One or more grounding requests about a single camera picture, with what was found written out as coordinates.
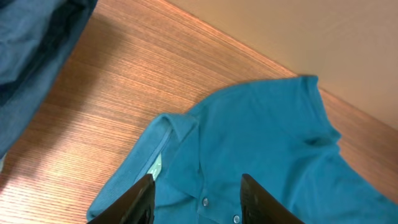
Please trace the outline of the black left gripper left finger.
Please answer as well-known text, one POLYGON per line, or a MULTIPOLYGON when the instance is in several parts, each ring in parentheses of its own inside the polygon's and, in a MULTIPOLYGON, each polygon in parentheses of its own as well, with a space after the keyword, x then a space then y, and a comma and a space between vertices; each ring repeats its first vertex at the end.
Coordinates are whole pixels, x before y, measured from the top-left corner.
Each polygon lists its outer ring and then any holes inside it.
POLYGON ((155 182, 146 174, 87 224, 153 224, 155 182))

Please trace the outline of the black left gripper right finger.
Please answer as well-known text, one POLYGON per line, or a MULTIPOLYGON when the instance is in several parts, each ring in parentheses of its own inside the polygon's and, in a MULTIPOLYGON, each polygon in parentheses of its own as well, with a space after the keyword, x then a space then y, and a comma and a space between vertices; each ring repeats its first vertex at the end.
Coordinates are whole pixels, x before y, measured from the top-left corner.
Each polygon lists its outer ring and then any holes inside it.
POLYGON ((303 224, 249 174, 241 178, 242 224, 303 224))

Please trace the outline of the blue polo shirt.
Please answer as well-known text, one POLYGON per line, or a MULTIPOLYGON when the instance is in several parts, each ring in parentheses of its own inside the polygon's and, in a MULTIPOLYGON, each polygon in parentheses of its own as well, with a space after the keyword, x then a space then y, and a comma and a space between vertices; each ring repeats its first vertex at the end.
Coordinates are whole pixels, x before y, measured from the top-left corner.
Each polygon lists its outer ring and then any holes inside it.
POLYGON ((396 223, 397 205, 340 156, 316 76, 219 90, 145 129, 87 211, 96 218, 146 174, 156 223, 241 223, 251 175, 305 223, 396 223))

